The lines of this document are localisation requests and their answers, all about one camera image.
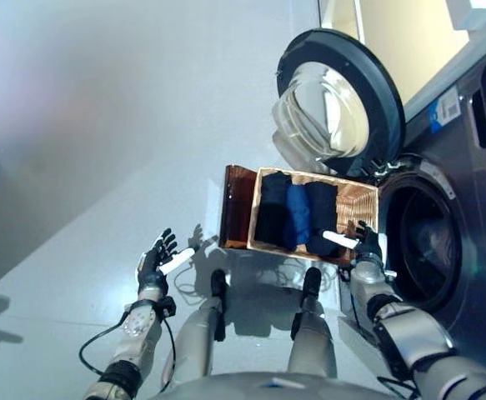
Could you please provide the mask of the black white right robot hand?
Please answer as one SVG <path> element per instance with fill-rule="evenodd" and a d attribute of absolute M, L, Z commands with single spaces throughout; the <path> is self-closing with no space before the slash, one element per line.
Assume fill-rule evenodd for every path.
<path fill-rule="evenodd" d="M 357 262 L 370 261 L 380 268 L 384 268 L 385 258 L 379 242 L 379 233 L 365 221 L 358 221 L 353 237 L 347 237 L 345 234 L 331 230 L 322 231 L 321 236 L 331 243 L 352 250 Z"/>

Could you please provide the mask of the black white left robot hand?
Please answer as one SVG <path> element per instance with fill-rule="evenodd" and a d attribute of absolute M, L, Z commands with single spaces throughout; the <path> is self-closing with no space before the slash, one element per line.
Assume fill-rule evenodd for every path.
<path fill-rule="evenodd" d="M 190 246 L 178 251 L 177 245 L 175 234 L 171 228 L 167 228 L 154 240 L 151 248 L 142 254 L 137 269 L 138 294 L 156 289 L 161 297 L 167 295 L 167 275 L 198 250 L 196 246 Z"/>

